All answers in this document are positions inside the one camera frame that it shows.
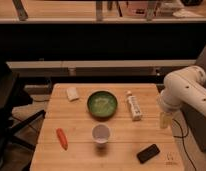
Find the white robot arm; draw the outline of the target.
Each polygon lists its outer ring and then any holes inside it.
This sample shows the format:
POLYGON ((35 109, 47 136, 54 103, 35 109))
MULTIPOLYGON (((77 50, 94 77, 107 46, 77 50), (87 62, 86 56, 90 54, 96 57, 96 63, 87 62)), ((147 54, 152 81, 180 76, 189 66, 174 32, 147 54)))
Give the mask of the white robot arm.
POLYGON ((192 65, 168 73, 163 81, 164 89, 157 102, 161 108, 160 128, 166 129, 175 112, 187 103, 206 117, 206 72, 197 65, 192 65))

